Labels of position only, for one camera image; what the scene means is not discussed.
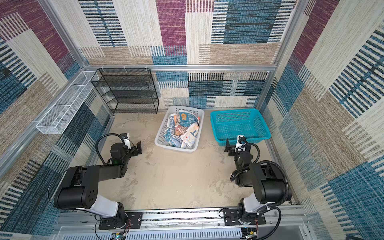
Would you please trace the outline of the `teal plastic basket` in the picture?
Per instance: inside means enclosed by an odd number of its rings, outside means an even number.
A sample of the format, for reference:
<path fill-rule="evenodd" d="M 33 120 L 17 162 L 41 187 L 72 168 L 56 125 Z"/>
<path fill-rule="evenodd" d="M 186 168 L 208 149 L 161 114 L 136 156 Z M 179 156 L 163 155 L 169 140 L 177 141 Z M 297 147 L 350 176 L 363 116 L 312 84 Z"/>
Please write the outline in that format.
<path fill-rule="evenodd" d="M 271 138 L 271 132 L 257 109 L 214 111 L 210 118 L 219 146 L 225 146 L 227 141 L 235 145 L 238 135 L 255 144 Z"/>

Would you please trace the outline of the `rabbit print striped towel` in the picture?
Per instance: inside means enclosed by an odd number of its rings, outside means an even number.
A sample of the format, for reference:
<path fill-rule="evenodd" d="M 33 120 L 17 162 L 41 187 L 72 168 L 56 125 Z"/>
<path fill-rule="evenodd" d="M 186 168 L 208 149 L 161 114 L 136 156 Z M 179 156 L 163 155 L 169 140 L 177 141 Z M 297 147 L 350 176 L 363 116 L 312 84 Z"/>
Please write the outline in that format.
<path fill-rule="evenodd" d="M 191 149 L 197 139 L 197 135 L 199 133 L 199 124 L 198 123 L 193 123 L 191 124 L 187 130 L 181 135 L 181 148 L 182 149 Z"/>

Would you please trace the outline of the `white plastic laundry basket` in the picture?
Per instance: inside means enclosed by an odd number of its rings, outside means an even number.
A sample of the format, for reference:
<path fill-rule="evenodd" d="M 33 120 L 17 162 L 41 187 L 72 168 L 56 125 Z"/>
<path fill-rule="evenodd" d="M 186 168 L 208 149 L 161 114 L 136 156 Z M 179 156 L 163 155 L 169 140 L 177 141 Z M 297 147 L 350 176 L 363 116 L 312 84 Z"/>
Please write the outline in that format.
<path fill-rule="evenodd" d="M 197 135 L 196 142 L 191 149 L 181 148 L 181 135 L 187 130 L 187 128 L 179 125 L 179 111 L 193 113 L 200 120 L 199 133 Z M 205 113 L 201 109 L 183 106 L 169 107 L 155 138 L 156 146 L 186 153 L 194 152 L 198 148 L 199 139 L 203 129 L 204 116 Z"/>

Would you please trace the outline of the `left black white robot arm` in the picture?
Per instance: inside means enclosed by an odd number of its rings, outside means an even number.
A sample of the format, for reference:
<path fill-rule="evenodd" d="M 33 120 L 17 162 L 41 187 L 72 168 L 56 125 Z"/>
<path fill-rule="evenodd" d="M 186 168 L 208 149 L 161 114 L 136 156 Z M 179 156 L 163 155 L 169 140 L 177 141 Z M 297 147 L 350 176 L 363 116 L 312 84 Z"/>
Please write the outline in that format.
<path fill-rule="evenodd" d="M 110 136 L 118 137 L 120 142 L 111 146 L 111 157 L 105 161 L 99 151 L 99 142 Z M 95 151 L 102 164 L 68 168 L 54 196 L 54 207 L 100 216 L 100 230 L 125 228 L 130 220 L 124 205 L 99 194 L 99 182 L 123 178 L 130 159 L 143 153 L 142 143 L 134 144 L 127 133 L 109 133 L 96 140 Z"/>

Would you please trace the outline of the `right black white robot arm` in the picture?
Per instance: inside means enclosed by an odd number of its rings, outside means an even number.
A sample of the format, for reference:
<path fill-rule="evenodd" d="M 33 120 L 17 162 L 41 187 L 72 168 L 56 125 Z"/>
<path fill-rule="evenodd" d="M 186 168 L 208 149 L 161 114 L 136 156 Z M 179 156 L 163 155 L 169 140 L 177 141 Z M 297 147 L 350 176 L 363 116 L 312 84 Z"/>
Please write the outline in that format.
<path fill-rule="evenodd" d="M 226 140 L 225 152 L 234 158 L 236 169 L 230 181 L 239 187 L 253 189 L 253 193 L 240 200 L 236 209 L 224 209 L 226 226 L 264 224 L 264 214 L 292 197 L 287 174 L 275 162 L 260 160 L 260 148 L 238 136 L 231 144 Z"/>

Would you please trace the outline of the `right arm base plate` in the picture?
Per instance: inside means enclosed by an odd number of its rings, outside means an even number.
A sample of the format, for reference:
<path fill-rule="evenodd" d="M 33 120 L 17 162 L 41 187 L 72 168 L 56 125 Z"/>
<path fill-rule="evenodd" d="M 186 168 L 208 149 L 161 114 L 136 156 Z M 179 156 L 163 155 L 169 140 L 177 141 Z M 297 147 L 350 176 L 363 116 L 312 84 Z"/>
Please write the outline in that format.
<path fill-rule="evenodd" d="M 219 217 L 224 219 L 226 226 L 266 224 L 266 219 L 261 214 L 247 213 L 238 209 L 222 208 L 219 210 Z"/>

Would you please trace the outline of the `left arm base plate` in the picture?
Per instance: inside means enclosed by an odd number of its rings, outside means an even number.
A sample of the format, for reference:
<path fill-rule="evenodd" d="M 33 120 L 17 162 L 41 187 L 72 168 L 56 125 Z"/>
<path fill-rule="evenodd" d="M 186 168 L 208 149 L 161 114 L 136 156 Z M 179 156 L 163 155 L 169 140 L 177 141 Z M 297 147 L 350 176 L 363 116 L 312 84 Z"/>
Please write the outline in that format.
<path fill-rule="evenodd" d="M 126 212 L 122 217 L 102 218 L 99 230 L 139 229 L 142 224 L 143 212 Z"/>

